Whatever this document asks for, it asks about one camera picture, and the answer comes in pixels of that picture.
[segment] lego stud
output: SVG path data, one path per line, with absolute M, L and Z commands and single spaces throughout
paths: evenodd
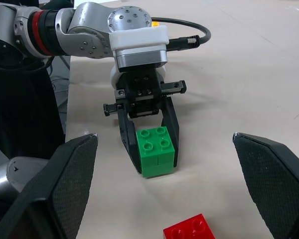
M 171 239 L 185 239 L 184 231 L 178 228 L 171 230 Z
M 162 149 L 167 149 L 170 146 L 170 142 L 166 139 L 163 139 L 159 144 Z
M 166 129 L 164 128 L 164 127 L 158 127 L 157 129 L 156 129 L 156 133 L 158 134 L 158 135 L 164 135 L 165 133 L 166 133 Z
M 144 149 L 145 151 L 151 151 L 151 150 L 153 150 L 153 145 L 152 145 L 152 143 L 147 142 L 147 143 L 143 144 L 143 149 Z
M 202 233 L 205 231 L 205 223 L 203 222 L 203 220 L 195 219 L 192 222 L 192 227 L 193 227 L 193 234 Z
M 141 131 L 140 135 L 143 137 L 143 138 L 147 138 L 149 137 L 149 134 L 150 132 L 147 130 L 147 129 L 144 129 Z

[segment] cable connector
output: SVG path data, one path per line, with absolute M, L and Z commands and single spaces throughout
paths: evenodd
M 180 37 L 177 39 L 170 39 L 166 46 L 167 51 L 182 51 L 194 49 L 200 46 L 199 36 Z

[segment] green lego brick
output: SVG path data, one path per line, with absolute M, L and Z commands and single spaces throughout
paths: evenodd
M 142 175 L 145 178 L 149 178 L 149 177 L 172 173 L 173 171 L 174 171 L 174 163 L 166 163 L 163 165 L 143 168 Z
M 158 152 L 158 164 L 174 163 L 175 149 L 171 142 L 168 130 L 166 127 L 155 128 L 155 133 L 158 137 L 156 142 Z
M 137 131 L 142 171 L 148 167 L 174 163 L 175 150 L 166 127 Z
M 157 148 L 150 130 L 137 131 L 138 147 L 140 152 L 141 167 L 153 167 L 158 165 Z

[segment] textured gripper pad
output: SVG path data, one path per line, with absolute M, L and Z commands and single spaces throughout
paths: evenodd
M 299 181 L 269 147 L 234 140 L 249 193 L 275 239 L 288 239 L 299 219 Z
M 53 206 L 67 239 L 75 239 L 89 198 L 97 138 L 72 153 L 52 194 Z

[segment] black cable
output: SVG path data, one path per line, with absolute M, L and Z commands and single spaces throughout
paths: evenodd
M 50 65 L 50 73 L 49 73 L 49 76 L 51 76 L 51 75 L 52 75 L 52 73 L 53 73 L 53 66 L 52 66 L 52 65 Z
M 26 65 L 26 66 L 23 66 L 23 67 L 20 67 L 20 68 L 15 68 L 15 69 L 5 69 L 5 68 L 1 68 L 0 67 L 0 71 L 5 71 L 7 73 L 9 73 L 9 72 L 11 72 L 11 73 L 13 73 L 13 72 L 19 72 L 19 71 L 22 71 L 22 70 L 26 70 L 26 69 L 28 69 L 30 67 L 33 67 L 34 65 L 36 65 L 36 64 L 38 64 L 40 62 L 41 61 L 34 61 L 31 64 L 29 64 L 29 65 Z
M 33 74 L 33 73 L 38 72 L 38 71 L 41 71 L 41 70 L 43 70 L 43 69 L 47 69 L 48 67 L 51 66 L 53 59 L 54 59 L 54 56 L 50 57 L 50 58 L 48 59 L 48 61 L 44 64 L 44 66 L 42 66 L 42 67 L 40 67 L 40 68 L 37 68 L 37 69 L 34 69 L 34 70 L 31 70 L 31 71 L 23 71 L 23 73 L 24 73 L 24 74 Z
M 168 51 L 197 48 L 200 44 L 206 43 L 211 38 L 211 32 L 208 28 L 206 28 L 200 24 L 191 22 L 191 21 L 185 21 L 185 20 L 179 20 L 179 19 L 173 19 L 173 18 L 164 18 L 164 17 L 152 17 L 151 19 L 152 19 L 152 21 L 174 23 L 174 24 L 193 27 L 193 28 L 196 28 L 205 33 L 205 35 L 203 37 L 189 36 L 189 37 L 180 37 L 177 39 L 170 39 L 169 45 L 167 45 Z M 198 40 L 198 44 L 188 43 L 188 39 L 191 39 L 191 38 L 195 38 L 196 40 Z
M 27 65 L 27 66 L 24 66 L 24 67 L 20 67 L 20 68 L 16 68 L 16 69 L 4 69 L 4 68 L 1 68 L 0 67 L 0 71 L 4 71 L 6 73 L 24 73 L 24 74 L 32 74 L 32 73 L 35 73 L 35 72 L 38 72 L 38 71 L 41 71 L 43 69 L 47 69 L 48 67 L 51 66 L 52 64 L 52 61 L 53 61 L 54 57 L 50 57 L 48 59 L 48 61 L 44 64 L 44 66 L 42 67 L 39 67 L 37 69 L 34 69 L 34 70 L 30 70 L 30 71 L 25 71 L 26 69 L 28 69 L 29 67 L 33 67 L 35 64 L 38 64 L 38 63 L 41 63 L 41 61 L 35 61 L 35 62 L 32 62 L 31 64 Z

